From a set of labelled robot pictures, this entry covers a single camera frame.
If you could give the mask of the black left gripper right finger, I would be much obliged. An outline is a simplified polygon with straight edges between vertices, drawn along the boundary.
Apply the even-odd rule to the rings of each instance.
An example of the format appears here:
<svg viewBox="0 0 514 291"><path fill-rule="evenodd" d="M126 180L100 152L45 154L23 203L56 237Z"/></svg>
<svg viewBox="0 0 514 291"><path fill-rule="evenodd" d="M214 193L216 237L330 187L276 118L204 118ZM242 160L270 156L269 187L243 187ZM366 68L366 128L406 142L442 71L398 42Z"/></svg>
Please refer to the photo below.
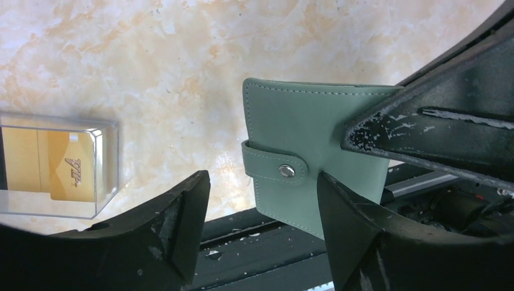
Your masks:
<svg viewBox="0 0 514 291"><path fill-rule="evenodd" d="M513 235L480 238L405 218L328 173L317 179L336 290L512 290Z"/></svg>

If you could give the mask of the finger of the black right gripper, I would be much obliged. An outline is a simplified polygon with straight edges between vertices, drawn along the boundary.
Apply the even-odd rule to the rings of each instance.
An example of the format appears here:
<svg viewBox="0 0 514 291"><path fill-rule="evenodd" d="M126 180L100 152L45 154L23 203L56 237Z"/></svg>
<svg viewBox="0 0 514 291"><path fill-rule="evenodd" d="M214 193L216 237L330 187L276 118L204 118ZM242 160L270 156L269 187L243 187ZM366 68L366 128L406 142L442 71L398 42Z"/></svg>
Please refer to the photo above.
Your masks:
<svg viewBox="0 0 514 291"><path fill-rule="evenodd" d="M513 189L513 25L345 125L345 150Z"/></svg>

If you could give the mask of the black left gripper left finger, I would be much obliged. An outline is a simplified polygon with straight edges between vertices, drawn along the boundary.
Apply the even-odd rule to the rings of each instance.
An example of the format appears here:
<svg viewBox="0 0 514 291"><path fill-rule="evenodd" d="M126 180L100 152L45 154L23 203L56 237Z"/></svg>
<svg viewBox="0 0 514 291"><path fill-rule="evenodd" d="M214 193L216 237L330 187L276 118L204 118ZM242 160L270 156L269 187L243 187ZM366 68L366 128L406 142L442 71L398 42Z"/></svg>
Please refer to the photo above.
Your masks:
<svg viewBox="0 0 514 291"><path fill-rule="evenodd" d="M200 170L82 231L1 226L1 289L182 290L195 275L209 193Z"/></svg>

